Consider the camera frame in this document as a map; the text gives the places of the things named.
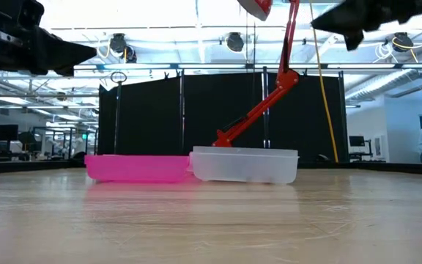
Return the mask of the silver ceiling air duct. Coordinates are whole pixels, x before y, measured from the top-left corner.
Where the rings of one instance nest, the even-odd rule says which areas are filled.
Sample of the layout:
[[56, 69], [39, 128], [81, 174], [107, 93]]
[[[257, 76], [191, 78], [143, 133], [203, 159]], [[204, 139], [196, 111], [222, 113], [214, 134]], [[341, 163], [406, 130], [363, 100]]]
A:
[[400, 70], [387, 75], [375, 76], [348, 90], [345, 93], [345, 99], [360, 100], [370, 95], [375, 96], [379, 92], [385, 92], [389, 89], [401, 86], [408, 81], [414, 81], [421, 76], [422, 71], [415, 69]]

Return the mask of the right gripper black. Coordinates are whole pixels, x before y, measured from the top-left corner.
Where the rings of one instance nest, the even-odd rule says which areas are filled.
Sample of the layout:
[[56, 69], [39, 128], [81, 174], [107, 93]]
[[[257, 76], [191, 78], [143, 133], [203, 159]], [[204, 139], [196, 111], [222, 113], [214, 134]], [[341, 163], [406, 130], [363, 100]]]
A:
[[[369, 14], [373, 24], [369, 23]], [[314, 18], [311, 25], [314, 29], [345, 34], [347, 50], [354, 51], [363, 41], [362, 31], [373, 31], [374, 24], [406, 23], [416, 15], [422, 15], [422, 0], [344, 0]]]

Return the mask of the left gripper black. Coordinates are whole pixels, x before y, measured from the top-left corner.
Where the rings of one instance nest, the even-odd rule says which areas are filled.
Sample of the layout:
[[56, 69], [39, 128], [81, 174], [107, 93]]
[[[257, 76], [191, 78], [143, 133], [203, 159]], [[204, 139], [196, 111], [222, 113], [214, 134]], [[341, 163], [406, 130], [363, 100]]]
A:
[[32, 51], [37, 68], [73, 77], [74, 67], [97, 55], [93, 47], [67, 42], [38, 27], [45, 12], [38, 0], [0, 0], [0, 70], [20, 70], [18, 60]]

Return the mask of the background black metal frame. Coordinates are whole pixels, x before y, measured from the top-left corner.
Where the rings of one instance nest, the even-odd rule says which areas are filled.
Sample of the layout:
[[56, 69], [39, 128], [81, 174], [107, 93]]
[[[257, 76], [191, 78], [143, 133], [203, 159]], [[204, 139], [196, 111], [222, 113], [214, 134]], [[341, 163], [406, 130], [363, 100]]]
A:
[[41, 144], [40, 154], [47, 159], [71, 159], [76, 154], [96, 154], [98, 129], [34, 127], [30, 130]]

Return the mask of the translucent white supply box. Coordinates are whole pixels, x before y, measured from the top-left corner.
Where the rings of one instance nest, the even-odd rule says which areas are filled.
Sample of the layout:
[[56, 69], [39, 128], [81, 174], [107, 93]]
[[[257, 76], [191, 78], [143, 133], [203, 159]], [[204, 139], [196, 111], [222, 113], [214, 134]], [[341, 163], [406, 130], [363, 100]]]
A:
[[203, 181], [290, 184], [298, 158], [296, 150], [195, 146], [190, 169]]

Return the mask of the red desk lamp head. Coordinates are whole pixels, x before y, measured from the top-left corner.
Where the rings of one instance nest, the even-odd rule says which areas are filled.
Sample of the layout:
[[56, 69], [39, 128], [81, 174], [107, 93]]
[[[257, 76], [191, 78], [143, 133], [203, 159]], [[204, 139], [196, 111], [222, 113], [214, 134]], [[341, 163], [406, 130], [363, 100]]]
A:
[[270, 14], [273, 0], [237, 0], [240, 6], [253, 17], [266, 21]]

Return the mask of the black partition screen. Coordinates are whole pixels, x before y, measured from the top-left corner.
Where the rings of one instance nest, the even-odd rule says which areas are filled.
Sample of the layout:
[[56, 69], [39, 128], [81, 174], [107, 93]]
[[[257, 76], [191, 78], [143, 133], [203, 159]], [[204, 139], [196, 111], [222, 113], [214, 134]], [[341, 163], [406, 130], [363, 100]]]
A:
[[[273, 73], [172, 77], [122, 86], [118, 153], [187, 155], [209, 147], [217, 132], [244, 116], [275, 88]], [[99, 154], [114, 154], [116, 91], [99, 90]], [[234, 147], [296, 150], [303, 163], [318, 154], [348, 159], [341, 80], [303, 76], [266, 117], [233, 141]]]

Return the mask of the pink plastic box lid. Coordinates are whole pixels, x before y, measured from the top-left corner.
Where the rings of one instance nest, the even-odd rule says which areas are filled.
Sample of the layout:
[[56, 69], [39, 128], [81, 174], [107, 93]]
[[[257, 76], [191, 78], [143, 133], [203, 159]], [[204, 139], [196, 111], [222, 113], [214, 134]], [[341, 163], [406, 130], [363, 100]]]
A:
[[175, 155], [87, 155], [94, 180], [131, 183], [178, 183], [186, 178], [189, 157]]

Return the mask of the black table edge rail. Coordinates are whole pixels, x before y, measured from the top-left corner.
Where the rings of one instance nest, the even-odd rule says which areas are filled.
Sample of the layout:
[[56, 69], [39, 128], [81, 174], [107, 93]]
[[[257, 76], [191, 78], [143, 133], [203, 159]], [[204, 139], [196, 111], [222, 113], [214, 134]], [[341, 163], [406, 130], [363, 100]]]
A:
[[[78, 162], [71, 160], [62, 161], [3, 161], [0, 162], [0, 173], [30, 172], [51, 169], [85, 168]], [[380, 172], [399, 172], [422, 175], [422, 164], [395, 164], [380, 162], [355, 162], [355, 163], [312, 163], [298, 164], [298, 169], [359, 169]]]

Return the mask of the overhead aluminium frame beam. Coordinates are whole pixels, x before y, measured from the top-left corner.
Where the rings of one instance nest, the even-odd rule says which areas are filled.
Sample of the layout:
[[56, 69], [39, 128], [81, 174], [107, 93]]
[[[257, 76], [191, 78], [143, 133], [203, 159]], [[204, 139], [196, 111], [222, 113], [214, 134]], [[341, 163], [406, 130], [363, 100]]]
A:
[[[77, 65], [74, 67], [75, 70], [146, 70], [146, 69], [196, 69], [196, 70], [240, 70], [240, 69], [267, 69], [277, 70], [278, 64], [109, 64], [109, 65]], [[321, 69], [422, 69], [422, 63], [343, 63], [343, 64], [321, 64]]]

